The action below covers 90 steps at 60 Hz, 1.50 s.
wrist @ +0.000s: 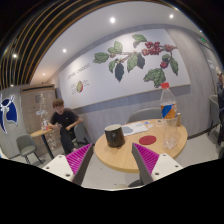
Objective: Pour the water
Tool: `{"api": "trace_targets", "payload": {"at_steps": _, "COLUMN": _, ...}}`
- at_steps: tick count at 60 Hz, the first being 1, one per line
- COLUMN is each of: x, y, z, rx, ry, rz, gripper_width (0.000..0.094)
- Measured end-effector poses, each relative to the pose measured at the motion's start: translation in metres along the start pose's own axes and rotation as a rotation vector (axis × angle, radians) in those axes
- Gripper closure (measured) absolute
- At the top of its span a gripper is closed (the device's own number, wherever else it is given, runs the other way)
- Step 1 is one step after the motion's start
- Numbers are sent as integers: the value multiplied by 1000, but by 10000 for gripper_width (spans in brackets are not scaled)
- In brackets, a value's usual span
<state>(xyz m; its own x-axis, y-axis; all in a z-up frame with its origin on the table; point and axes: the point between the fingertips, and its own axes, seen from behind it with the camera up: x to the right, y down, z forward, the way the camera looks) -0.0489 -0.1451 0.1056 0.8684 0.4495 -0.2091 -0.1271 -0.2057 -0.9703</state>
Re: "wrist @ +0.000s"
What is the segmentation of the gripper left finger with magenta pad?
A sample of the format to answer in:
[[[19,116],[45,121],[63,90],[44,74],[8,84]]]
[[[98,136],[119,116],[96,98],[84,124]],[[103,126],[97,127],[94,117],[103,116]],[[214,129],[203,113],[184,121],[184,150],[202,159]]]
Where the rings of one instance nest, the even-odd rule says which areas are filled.
[[[67,156],[58,155],[43,170],[80,186],[93,155],[93,145],[87,144]]]

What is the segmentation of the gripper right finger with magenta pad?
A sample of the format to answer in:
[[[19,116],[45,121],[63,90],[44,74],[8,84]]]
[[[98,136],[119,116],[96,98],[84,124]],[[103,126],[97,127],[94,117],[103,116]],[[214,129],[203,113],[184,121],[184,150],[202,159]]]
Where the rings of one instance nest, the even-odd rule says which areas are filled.
[[[137,143],[132,144],[132,154],[139,169],[139,179],[133,185],[147,185],[182,169],[167,153],[157,154]]]

